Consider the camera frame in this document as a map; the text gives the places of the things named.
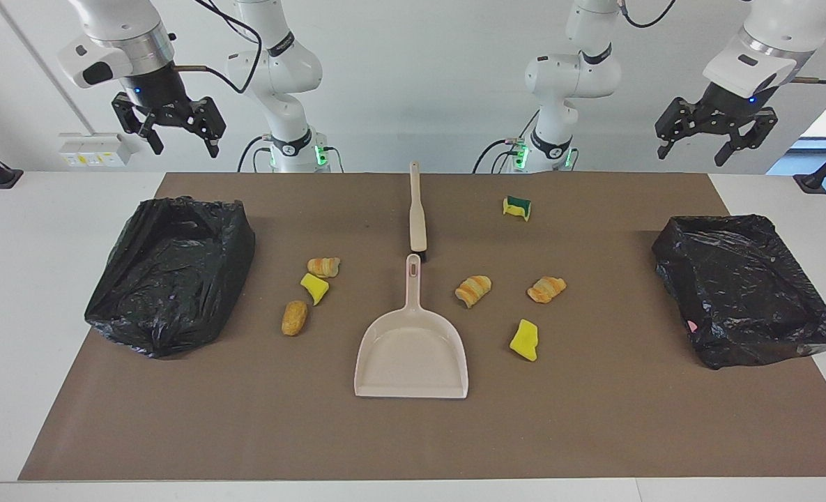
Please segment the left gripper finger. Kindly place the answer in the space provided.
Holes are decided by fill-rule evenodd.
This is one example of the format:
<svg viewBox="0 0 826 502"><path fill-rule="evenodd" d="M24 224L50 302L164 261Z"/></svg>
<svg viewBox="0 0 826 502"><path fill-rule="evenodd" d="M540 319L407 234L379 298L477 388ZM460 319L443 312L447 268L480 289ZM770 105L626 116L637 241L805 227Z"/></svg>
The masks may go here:
<svg viewBox="0 0 826 502"><path fill-rule="evenodd" d="M705 132L706 121L707 107L702 100L690 104L684 98L674 98L655 121L656 137L660 140L658 158L664 160L678 140Z"/></svg>
<svg viewBox="0 0 826 502"><path fill-rule="evenodd" d="M728 126L729 140L716 152L715 165L721 167L734 153L744 149L759 149L773 127L778 123L778 115L773 108L761 108L757 114Z"/></svg>

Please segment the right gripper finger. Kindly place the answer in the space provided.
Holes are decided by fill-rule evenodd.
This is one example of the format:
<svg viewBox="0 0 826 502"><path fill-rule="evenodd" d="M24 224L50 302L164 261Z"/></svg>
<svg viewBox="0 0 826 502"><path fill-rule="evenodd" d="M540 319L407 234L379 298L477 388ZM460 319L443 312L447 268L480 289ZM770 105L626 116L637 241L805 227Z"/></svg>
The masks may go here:
<svg viewBox="0 0 826 502"><path fill-rule="evenodd" d="M226 123L214 99L202 98L190 102L188 130L203 139L211 158L218 156L219 141L224 136Z"/></svg>
<svg viewBox="0 0 826 502"><path fill-rule="evenodd" d="M158 137L157 131L154 130L155 123L157 123L155 114L149 112L145 120L141 122L135 114L135 104L125 93L117 93L111 105L124 133L141 137L147 142L155 155L163 153L163 143Z"/></svg>

